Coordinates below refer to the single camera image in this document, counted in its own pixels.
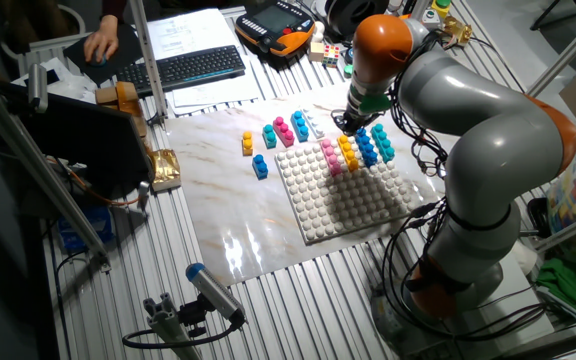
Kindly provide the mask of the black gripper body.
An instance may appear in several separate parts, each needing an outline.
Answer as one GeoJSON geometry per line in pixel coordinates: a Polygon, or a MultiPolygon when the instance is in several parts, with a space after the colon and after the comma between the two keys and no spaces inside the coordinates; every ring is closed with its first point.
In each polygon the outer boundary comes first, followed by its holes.
{"type": "Polygon", "coordinates": [[[350,133],[361,129],[372,123],[376,119],[376,114],[359,114],[357,111],[347,109],[340,120],[340,130],[345,126],[350,133]]]}

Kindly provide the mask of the person hand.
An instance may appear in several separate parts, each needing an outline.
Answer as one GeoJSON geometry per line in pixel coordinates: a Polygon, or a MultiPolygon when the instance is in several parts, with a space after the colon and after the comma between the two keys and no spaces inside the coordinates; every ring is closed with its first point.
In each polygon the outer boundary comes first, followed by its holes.
{"type": "Polygon", "coordinates": [[[84,43],[84,56],[88,63],[101,63],[109,60],[118,49],[118,18],[106,15],[101,19],[99,29],[88,36],[84,43]]]}

